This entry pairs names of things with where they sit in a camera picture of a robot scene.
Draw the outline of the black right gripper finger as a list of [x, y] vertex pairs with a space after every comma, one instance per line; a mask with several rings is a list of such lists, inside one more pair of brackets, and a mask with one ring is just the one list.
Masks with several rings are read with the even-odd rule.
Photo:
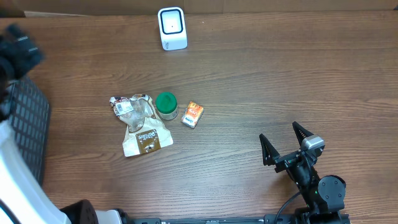
[[292, 123], [292, 127], [294, 129], [295, 135], [297, 137], [298, 143], [299, 145], [302, 144], [302, 141], [309, 137], [312, 136], [313, 133], [311, 133], [310, 131], [306, 130], [304, 127], [302, 127], [301, 125], [298, 124], [298, 122], [294, 121]]
[[259, 139], [260, 139], [261, 147], [262, 147], [263, 164], [265, 166], [275, 165], [275, 161], [280, 157], [280, 154], [277, 152], [277, 150], [270, 143], [270, 141], [265, 137], [264, 134], [260, 134]]

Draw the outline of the small orange snack packet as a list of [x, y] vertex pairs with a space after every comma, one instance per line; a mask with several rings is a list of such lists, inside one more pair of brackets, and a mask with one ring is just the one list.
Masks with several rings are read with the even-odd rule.
[[182, 116], [182, 123], [190, 128], [195, 128], [204, 112], [204, 107], [191, 101]]

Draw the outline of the green lid jar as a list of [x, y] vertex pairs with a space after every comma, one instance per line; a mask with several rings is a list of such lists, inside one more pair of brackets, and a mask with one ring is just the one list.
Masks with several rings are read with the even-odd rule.
[[170, 92], [160, 93], [155, 101], [159, 116], [164, 120], [172, 120], [178, 115], [176, 97]]

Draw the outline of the brown beige cookie pouch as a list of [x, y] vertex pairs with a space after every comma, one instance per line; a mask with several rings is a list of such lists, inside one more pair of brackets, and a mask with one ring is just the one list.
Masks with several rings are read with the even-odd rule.
[[116, 117], [127, 124], [123, 141], [126, 157], [154, 152], [174, 143], [171, 132], [155, 112], [149, 95], [113, 96], [109, 104]]

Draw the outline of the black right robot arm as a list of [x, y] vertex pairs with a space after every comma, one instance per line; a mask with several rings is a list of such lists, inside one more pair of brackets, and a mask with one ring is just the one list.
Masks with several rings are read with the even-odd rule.
[[286, 201], [276, 214], [265, 215], [265, 223], [350, 223], [344, 209], [346, 182], [337, 175], [319, 177], [314, 165], [323, 153], [325, 142], [299, 125], [292, 123], [299, 149], [281, 156], [264, 134], [259, 135], [262, 162], [274, 166], [277, 173], [286, 171], [298, 192]]

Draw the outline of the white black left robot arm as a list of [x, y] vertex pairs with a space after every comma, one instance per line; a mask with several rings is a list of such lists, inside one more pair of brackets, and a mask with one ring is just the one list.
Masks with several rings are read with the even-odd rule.
[[[8, 86], [22, 79], [44, 55], [16, 24], [1, 34], [1, 100]], [[88, 200], [58, 209], [46, 196], [24, 162], [15, 141], [15, 131], [1, 111], [1, 222], [9, 223], [129, 223], [119, 209], [95, 210]]]

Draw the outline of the white barcode scanner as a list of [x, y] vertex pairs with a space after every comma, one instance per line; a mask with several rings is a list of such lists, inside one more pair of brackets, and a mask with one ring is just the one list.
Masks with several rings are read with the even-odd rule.
[[162, 48], [165, 51], [186, 49], [188, 45], [185, 16], [180, 7], [166, 7], [158, 14]]

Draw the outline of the grey plastic shopping basket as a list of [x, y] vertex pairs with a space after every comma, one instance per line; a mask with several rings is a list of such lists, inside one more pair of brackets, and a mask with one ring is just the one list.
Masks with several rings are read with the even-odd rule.
[[1, 111], [14, 128], [20, 154], [39, 183], [43, 184], [51, 107], [38, 86], [25, 77], [6, 88]]

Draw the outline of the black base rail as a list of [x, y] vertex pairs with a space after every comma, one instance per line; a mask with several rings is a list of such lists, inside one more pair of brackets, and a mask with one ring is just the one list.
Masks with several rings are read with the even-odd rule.
[[[265, 215], [263, 217], [236, 217], [236, 218], [182, 218], [162, 220], [160, 218], [132, 218], [129, 223], [132, 224], [273, 224], [276, 215]], [[342, 221], [315, 218], [312, 222], [299, 222], [294, 215], [279, 215], [278, 224], [293, 223], [351, 223], [348, 215], [341, 216]]]

